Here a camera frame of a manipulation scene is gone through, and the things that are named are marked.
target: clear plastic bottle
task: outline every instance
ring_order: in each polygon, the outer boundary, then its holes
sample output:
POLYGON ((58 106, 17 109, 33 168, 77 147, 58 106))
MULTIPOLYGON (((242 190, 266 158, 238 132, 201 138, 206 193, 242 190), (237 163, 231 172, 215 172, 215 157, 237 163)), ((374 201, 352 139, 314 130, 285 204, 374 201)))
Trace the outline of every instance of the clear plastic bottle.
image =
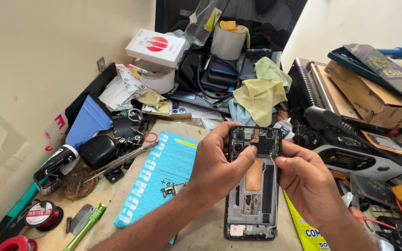
POLYGON ((200 0, 184 31, 185 38, 190 44, 204 45, 228 2, 229 0, 200 0))

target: wall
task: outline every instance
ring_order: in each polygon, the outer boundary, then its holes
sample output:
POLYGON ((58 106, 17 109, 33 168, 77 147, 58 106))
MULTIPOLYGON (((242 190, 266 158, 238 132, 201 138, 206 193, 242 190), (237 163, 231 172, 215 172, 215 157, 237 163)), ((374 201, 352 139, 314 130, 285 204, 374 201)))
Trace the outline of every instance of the wall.
POLYGON ((133 60, 124 48, 139 28, 154 30, 154 9, 155 0, 0 1, 0 220, 52 154, 44 130, 60 126, 100 57, 133 60))
POLYGON ((349 43, 402 46, 402 0, 308 0, 282 53, 283 70, 297 57, 328 63, 329 51, 349 43))

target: orange battery adhesive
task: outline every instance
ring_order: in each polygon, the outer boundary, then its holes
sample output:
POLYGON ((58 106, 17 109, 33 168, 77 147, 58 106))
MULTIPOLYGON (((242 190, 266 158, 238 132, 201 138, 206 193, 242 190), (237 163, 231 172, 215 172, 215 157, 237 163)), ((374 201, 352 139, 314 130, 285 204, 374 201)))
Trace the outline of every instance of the orange battery adhesive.
POLYGON ((261 185, 261 164, 263 159, 256 158, 254 164, 246 172, 246 190, 259 191, 261 185))

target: forearm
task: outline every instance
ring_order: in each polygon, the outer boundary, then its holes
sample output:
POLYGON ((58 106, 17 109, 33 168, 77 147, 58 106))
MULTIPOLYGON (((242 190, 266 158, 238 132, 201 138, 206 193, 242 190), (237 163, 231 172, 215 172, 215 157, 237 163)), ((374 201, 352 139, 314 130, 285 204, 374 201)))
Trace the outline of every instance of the forearm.
POLYGON ((334 251, 378 250, 364 228, 351 214, 343 216, 340 222, 325 226, 319 231, 334 251))
POLYGON ((201 210, 181 194, 112 235, 91 251, 161 250, 201 210))

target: handwritten note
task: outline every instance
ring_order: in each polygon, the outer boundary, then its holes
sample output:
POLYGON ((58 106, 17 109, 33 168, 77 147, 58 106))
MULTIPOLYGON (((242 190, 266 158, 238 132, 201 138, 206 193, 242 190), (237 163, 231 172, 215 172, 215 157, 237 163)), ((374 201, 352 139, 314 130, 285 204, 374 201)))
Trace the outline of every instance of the handwritten note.
POLYGON ((99 99, 112 112, 131 109, 131 100, 142 96, 148 88, 123 64, 116 65, 117 75, 105 88, 99 99))
POLYGON ((122 77, 117 75, 99 96, 100 101, 112 109, 116 109, 116 104, 122 104, 130 97, 130 93, 123 82, 122 77))

